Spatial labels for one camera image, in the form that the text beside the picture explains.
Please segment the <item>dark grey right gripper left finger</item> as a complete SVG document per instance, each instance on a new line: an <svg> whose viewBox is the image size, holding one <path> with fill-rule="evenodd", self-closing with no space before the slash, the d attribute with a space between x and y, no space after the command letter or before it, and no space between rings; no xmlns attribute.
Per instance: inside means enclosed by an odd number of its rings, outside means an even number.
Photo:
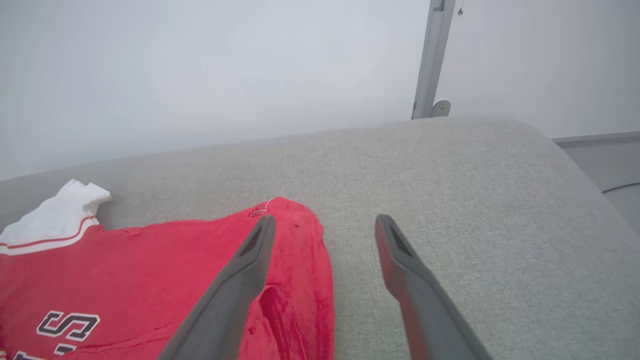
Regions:
<svg viewBox="0 0 640 360"><path fill-rule="evenodd" d="M167 342L159 360L237 360L250 305L266 284L276 228L272 215L259 219Z"/></svg>

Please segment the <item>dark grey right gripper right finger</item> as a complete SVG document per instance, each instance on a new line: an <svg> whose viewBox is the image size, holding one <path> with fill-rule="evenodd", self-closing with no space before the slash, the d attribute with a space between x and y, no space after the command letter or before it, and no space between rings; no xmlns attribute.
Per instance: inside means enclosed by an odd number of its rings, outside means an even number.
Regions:
<svg viewBox="0 0 640 360"><path fill-rule="evenodd" d="M412 360L490 360L492 357L394 219L375 219L382 278L398 301Z"/></svg>

